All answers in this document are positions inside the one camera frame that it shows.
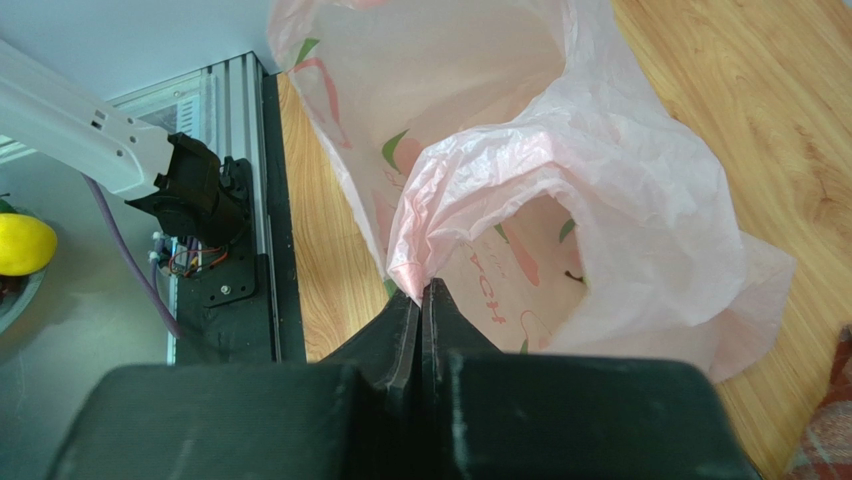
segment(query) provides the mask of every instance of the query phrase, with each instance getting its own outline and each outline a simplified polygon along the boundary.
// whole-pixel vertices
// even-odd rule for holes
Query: red plaid fabric
[[[799,441],[784,480],[852,479],[852,326],[840,334],[828,394]]]

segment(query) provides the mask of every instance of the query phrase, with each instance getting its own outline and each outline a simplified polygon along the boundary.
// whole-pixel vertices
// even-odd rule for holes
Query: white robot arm
[[[169,235],[219,247],[248,228],[244,189],[203,143],[127,116],[2,40],[0,134],[156,216]]]

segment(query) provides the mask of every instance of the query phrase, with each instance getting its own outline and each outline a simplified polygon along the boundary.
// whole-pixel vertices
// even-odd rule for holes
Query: translucent plastic bag
[[[674,358],[713,380],[771,347],[794,261],[738,230],[724,170],[608,2],[282,0],[269,39],[411,297],[441,277],[505,351]]]

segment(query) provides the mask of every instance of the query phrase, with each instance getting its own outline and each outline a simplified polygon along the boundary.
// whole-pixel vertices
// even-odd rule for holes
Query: lemon
[[[37,272],[56,252],[56,232],[37,218],[0,214],[0,275],[19,277]]]

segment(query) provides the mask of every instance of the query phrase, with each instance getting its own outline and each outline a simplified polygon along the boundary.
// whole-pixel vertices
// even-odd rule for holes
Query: wooden table
[[[718,389],[745,449],[776,478],[852,322],[852,11],[841,0],[614,5],[666,108],[725,166],[740,227],[798,259],[777,345]],[[387,295],[298,97],[279,82],[305,342],[318,360]]]

